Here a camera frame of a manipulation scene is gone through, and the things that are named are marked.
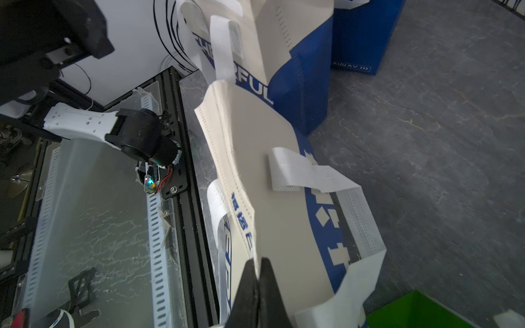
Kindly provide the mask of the green white bag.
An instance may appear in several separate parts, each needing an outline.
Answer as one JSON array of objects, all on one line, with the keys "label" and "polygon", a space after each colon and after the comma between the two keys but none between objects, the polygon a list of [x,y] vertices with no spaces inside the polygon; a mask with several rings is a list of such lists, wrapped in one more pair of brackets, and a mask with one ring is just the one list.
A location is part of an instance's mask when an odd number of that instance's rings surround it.
[{"label": "green white bag", "polygon": [[474,327],[474,325],[425,294],[413,291],[368,314],[364,327]]}]

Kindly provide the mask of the blue beige bag first row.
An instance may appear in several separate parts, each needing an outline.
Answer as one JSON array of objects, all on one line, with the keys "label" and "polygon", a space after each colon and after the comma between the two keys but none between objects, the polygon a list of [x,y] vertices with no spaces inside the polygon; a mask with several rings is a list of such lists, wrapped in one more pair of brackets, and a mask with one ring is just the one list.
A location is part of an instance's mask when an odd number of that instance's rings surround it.
[{"label": "blue beige bag first row", "polygon": [[376,75],[405,0],[335,1],[332,68]]}]

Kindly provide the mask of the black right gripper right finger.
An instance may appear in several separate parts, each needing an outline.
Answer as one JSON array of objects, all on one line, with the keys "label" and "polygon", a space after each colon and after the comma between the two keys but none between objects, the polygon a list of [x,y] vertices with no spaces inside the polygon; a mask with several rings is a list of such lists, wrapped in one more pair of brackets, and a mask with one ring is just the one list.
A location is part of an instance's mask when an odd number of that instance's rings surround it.
[{"label": "black right gripper right finger", "polygon": [[262,328],[292,328],[269,258],[262,258],[259,276],[258,321]]}]

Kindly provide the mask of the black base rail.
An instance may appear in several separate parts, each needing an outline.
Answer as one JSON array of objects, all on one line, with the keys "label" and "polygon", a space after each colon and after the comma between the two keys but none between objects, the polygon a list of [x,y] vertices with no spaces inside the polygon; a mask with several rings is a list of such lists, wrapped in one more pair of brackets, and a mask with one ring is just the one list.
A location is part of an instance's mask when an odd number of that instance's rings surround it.
[{"label": "black base rail", "polygon": [[[181,76],[169,68],[154,77],[160,104],[182,146],[182,158],[162,193],[162,212],[168,231],[168,259],[173,327],[210,327],[219,320],[219,303],[212,266],[211,233],[206,231],[202,193],[191,152],[196,139],[193,109],[202,99],[201,87],[183,93]],[[104,229],[94,245],[101,253],[95,282],[94,309],[101,315],[93,327],[155,327],[148,244],[147,199],[131,178],[130,169],[116,179],[116,210],[101,221]]]}]

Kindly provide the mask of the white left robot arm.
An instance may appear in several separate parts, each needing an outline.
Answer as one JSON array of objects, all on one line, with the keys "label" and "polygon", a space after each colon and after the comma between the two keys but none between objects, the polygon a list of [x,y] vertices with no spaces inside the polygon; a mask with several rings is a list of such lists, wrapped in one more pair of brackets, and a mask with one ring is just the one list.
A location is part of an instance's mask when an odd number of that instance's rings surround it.
[{"label": "white left robot arm", "polygon": [[61,79],[86,57],[114,50],[94,1],[1,2],[1,121],[54,142],[101,142],[137,161],[175,166],[182,154],[154,109],[106,112]]}]

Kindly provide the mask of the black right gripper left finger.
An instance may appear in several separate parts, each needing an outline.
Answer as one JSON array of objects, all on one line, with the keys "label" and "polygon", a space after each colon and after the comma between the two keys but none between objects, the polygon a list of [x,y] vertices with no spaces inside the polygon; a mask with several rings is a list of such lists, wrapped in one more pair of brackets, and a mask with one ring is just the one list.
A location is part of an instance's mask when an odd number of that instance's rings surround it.
[{"label": "black right gripper left finger", "polygon": [[259,281],[253,260],[246,262],[225,328],[258,327]]}]

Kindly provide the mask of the blue beige bag back row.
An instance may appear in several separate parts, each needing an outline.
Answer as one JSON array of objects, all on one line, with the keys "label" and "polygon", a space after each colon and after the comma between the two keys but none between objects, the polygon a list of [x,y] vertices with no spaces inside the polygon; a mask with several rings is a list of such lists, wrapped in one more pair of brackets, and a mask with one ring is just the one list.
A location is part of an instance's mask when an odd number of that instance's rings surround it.
[{"label": "blue beige bag back row", "polygon": [[217,170],[220,326],[253,260],[269,258],[293,327],[364,327],[386,246],[362,187],[319,165],[308,140],[254,94],[215,81],[196,109]]}]

